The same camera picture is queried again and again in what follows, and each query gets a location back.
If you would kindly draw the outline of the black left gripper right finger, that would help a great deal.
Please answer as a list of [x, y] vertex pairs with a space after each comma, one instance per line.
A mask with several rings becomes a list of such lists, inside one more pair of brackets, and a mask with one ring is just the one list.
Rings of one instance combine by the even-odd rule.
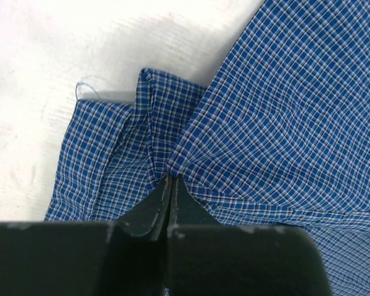
[[167, 229], [171, 295], [330, 295], [318, 248], [286, 225], [223, 226], [173, 181]]

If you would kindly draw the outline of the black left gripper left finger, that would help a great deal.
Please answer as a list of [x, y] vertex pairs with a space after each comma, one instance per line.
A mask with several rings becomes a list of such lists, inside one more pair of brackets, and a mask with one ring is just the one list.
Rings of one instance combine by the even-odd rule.
[[171, 185], [114, 221], [0, 222], [0, 295], [163, 295]]

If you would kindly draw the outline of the blue checkered long sleeve shirt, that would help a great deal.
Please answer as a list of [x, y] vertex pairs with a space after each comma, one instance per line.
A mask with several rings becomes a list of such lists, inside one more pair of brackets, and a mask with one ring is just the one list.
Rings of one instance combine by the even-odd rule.
[[115, 220], [165, 175], [220, 223], [291, 224], [334, 295], [370, 295], [370, 1], [266, 1], [209, 87], [141, 70], [80, 100], [46, 221]]

